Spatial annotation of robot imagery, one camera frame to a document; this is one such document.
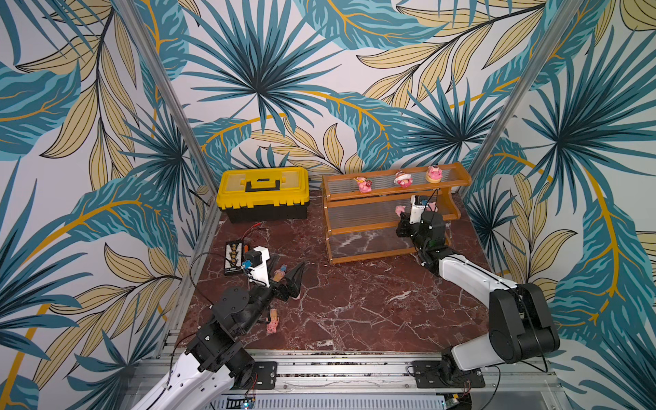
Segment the pink strawberry cake figure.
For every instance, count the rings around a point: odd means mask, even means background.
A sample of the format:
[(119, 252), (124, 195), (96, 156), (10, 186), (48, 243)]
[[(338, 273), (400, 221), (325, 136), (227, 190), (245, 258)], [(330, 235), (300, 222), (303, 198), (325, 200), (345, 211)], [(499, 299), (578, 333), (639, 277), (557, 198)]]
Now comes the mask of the pink strawberry cake figure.
[(398, 171), (394, 177), (394, 183), (401, 188), (408, 188), (413, 184), (412, 174)]

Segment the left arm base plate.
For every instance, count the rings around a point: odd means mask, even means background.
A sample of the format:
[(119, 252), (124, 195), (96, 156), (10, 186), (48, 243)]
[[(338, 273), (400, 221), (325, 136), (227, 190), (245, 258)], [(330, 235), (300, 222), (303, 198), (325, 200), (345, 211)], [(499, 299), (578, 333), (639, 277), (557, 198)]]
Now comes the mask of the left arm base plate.
[(235, 379), (233, 389), (256, 391), (271, 391), (276, 387), (278, 378), (278, 362), (256, 361)]

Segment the ice cream cone figure toy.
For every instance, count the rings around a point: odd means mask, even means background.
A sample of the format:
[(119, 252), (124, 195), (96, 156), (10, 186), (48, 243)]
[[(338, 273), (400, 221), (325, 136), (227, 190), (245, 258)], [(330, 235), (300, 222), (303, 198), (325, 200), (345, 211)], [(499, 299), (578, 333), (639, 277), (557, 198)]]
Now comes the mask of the ice cream cone figure toy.
[(280, 283), (286, 276), (287, 266), (283, 265), (279, 269), (276, 269), (273, 274), (273, 282)]

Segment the pink round pig figure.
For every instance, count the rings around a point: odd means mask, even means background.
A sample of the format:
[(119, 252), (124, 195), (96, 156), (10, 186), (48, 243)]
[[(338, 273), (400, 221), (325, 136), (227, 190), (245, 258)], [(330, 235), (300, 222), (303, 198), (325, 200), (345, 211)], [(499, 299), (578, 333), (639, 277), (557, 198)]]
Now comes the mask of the pink round pig figure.
[(439, 166), (428, 167), (425, 179), (431, 184), (440, 183), (442, 181), (442, 169)]

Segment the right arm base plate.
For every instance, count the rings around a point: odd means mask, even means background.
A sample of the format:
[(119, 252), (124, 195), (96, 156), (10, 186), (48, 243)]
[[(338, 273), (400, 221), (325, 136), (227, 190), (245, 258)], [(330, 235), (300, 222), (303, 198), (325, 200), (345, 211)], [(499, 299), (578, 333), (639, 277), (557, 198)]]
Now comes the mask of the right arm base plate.
[(485, 380), (479, 369), (462, 371), (447, 360), (413, 361), (409, 373), (414, 377), (419, 389), (468, 390), (485, 387)]

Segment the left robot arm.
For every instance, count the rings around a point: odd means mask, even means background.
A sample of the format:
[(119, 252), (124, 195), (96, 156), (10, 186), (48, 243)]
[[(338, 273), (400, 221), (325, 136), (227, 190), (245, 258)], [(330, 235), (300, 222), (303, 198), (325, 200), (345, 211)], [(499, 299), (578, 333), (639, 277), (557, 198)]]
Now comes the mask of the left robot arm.
[(146, 393), (135, 409), (205, 409), (230, 391), (242, 391), (239, 408), (254, 408), (256, 392), (276, 387), (278, 364), (257, 362), (239, 338), (246, 335), (278, 299), (300, 296), (304, 262), (268, 288), (233, 287), (213, 305), (212, 316), (200, 327), (168, 374)]

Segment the pink yellow figure toy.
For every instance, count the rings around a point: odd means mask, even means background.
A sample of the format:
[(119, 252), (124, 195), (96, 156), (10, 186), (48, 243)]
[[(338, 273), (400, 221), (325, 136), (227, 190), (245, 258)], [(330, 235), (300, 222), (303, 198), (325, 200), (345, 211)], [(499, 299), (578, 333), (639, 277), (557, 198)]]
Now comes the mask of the pink yellow figure toy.
[(370, 181), (370, 179), (367, 179), (364, 176), (358, 176), (355, 177), (355, 182), (357, 183), (360, 193), (369, 193), (372, 191), (372, 181)]

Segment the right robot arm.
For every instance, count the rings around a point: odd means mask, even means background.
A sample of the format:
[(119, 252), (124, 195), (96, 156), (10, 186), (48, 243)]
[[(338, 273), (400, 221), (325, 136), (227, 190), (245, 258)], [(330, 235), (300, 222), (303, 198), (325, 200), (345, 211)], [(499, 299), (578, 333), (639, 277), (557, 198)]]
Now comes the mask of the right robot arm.
[(488, 332), (442, 354), (447, 373), (470, 372), (534, 357), (560, 348), (560, 337), (543, 291), (533, 283), (502, 278), (446, 244), (442, 215), (424, 207), (396, 208), (396, 235), (411, 240), (420, 266), (459, 286), (488, 309)]

